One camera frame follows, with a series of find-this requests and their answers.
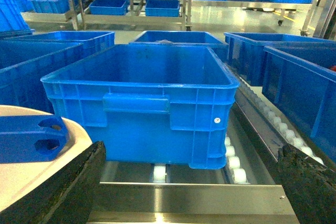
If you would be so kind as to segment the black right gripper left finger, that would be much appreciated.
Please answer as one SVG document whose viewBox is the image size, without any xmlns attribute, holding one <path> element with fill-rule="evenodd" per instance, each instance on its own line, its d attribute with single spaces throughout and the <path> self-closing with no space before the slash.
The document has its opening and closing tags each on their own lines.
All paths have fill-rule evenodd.
<svg viewBox="0 0 336 224">
<path fill-rule="evenodd" d="M 1 211 L 1 223 L 86 223 L 106 162 L 102 141 Z"/>
</svg>

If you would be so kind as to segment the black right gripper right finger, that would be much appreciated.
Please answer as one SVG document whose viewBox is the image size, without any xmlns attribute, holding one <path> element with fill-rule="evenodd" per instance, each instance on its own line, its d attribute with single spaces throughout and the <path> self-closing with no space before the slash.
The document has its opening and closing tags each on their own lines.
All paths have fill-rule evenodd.
<svg viewBox="0 0 336 224">
<path fill-rule="evenodd" d="M 290 144 L 278 150 L 277 171 L 300 223 L 335 223 L 335 171 Z"/>
</svg>

